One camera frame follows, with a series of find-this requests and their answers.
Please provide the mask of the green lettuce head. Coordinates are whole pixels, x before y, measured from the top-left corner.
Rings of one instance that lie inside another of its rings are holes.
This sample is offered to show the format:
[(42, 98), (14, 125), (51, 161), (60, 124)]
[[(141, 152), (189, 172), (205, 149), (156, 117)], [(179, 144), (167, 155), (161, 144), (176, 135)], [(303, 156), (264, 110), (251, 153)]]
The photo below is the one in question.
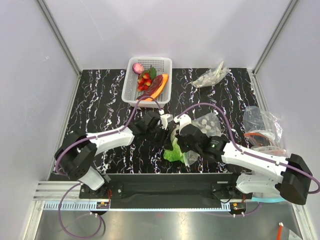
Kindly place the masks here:
[(169, 139), (165, 143), (163, 158), (169, 162), (181, 162), (185, 163), (184, 155), (178, 144), (178, 138), (176, 137), (178, 127), (176, 127), (170, 134)]

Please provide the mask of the zip bag with white slices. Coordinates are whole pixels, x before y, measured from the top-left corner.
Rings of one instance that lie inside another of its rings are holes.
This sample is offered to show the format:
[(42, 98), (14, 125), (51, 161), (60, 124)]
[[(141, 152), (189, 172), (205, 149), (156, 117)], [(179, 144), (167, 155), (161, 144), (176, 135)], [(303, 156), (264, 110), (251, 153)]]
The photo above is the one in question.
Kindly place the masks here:
[[(193, 126), (196, 126), (203, 134), (208, 137), (221, 136), (221, 125), (217, 115), (214, 112), (210, 112), (197, 119), (191, 121)], [(183, 153), (183, 160), (186, 166), (191, 166), (198, 161), (200, 155), (195, 151), (188, 151)]]

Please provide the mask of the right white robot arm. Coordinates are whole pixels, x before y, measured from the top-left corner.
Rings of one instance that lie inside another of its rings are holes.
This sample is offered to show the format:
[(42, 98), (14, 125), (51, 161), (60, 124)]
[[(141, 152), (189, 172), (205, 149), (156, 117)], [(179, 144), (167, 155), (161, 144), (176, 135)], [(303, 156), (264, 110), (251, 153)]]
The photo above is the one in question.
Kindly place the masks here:
[(285, 157), (257, 152), (222, 136), (207, 136), (192, 124), (178, 128), (173, 134), (183, 153), (193, 151), (208, 161), (251, 171), (239, 174), (236, 181), (227, 185), (230, 197), (236, 199), (243, 194), (261, 193), (279, 195), (296, 205), (306, 204), (312, 173), (300, 155)]

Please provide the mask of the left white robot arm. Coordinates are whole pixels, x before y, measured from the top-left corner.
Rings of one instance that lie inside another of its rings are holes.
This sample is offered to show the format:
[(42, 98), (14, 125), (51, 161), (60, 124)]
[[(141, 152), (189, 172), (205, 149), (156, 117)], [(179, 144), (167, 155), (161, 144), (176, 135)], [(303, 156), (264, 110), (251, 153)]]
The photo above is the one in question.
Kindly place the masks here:
[(108, 180), (95, 168), (93, 160), (96, 155), (118, 147), (149, 142), (153, 147), (162, 146), (169, 133), (171, 114), (163, 110), (147, 111), (137, 120), (116, 129), (80, 134), (73, 132), (54, 155), (56, 166), (62, 168), (71, 181), (79, 181), (90, 188), (97, 198), (108, 193)]

